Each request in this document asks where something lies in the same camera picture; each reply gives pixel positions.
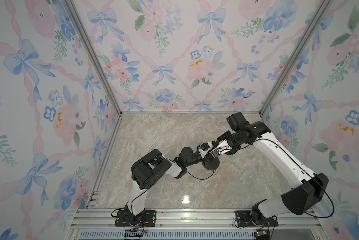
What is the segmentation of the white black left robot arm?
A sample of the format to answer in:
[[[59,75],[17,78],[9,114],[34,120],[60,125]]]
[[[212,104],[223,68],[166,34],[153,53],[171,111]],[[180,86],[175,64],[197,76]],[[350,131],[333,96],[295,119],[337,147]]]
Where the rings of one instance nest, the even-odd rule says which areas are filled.
[[[135,226],[142,220],[145,211],[147,192],[164,175],[180,179],[188,173],[187,167],[202,163],[209,171],[215,171],[219,165],[219,158],[209,153],[203,146],[196,152],[185,147],[174,160],[165,157],[159,150],[154,149],[135,162],[131,167],[132,190],[130,199],[125,205],[126,219],[130,225]]]

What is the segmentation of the black round microphone stand base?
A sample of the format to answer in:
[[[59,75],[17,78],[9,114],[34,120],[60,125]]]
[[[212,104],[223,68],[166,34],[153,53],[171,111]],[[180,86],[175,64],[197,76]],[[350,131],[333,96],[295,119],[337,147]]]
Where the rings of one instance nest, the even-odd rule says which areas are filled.
[[[214,171],[219,167],[220,160],[218,157],[214,157],[211,153],[209,153],[203,158],[202,165],[205,169]]]

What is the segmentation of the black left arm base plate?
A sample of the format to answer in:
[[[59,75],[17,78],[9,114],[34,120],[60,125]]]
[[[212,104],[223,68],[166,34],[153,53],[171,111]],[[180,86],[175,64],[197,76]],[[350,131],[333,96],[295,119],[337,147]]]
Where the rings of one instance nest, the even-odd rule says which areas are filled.
[[[144,210],[138,215],[133,215],[129,210],[118,211],[115,216],[116,227],[154,227],[157,211]]]

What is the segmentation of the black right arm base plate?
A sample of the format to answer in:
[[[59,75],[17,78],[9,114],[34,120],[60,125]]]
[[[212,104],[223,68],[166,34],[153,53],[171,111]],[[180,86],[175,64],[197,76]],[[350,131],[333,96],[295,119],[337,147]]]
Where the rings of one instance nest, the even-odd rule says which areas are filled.
[[[256,203],[250,210],[235,211],[235,226],[240,229],[246,227],[278,227],[279,223],[276,216],[265,218],[260,213],[258,206],[262,202],[264,200]]]

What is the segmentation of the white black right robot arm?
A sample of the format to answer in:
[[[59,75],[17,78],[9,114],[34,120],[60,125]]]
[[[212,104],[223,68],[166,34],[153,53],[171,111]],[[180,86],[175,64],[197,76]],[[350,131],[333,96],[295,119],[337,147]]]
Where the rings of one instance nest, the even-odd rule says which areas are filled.
[[[279,197],[258,202],[252,206],[251,219],[262,225],[277,215],[292,213],[301,216],[327,195],[329,183],[324,173],[315,173],[294,157],[261,121],[249,123],[242,113],[227,118],[231,130],[209,144],[206,158],[233,155],[246,147],[261,151],[283,174],[291,189]]]

